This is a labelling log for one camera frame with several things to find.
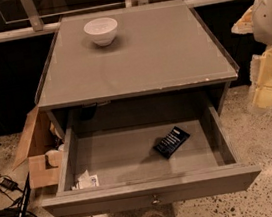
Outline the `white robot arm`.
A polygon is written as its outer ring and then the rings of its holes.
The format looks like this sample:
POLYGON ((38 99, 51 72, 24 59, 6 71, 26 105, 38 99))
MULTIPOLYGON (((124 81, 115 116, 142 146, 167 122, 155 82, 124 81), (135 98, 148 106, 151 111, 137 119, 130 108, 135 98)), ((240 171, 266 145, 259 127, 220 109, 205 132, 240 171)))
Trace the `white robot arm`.
POLYGON ((255 109, 272 107, 272 0, 255 0, 233 24, 231 32, 246 35, 267 46, 261 56, 253 55, 250 64, 251 105, 255 109))

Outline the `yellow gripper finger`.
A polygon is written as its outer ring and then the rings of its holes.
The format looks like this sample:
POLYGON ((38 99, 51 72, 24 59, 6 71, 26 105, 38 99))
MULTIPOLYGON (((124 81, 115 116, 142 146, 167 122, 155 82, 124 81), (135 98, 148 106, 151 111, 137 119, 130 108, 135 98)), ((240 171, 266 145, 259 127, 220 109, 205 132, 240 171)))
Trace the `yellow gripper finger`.
POLYGON ((252 25, 252 6, 244 12, 244 14, 240 17, 240 19, 233 24, 231 28, 231 32, 234 34, 252 34, 253 33, 253 25, 252 25))
POLYGON ((250 64, 251 104, 255 108, 272 107, 272 45, 263 54, 254 54, 250 64))

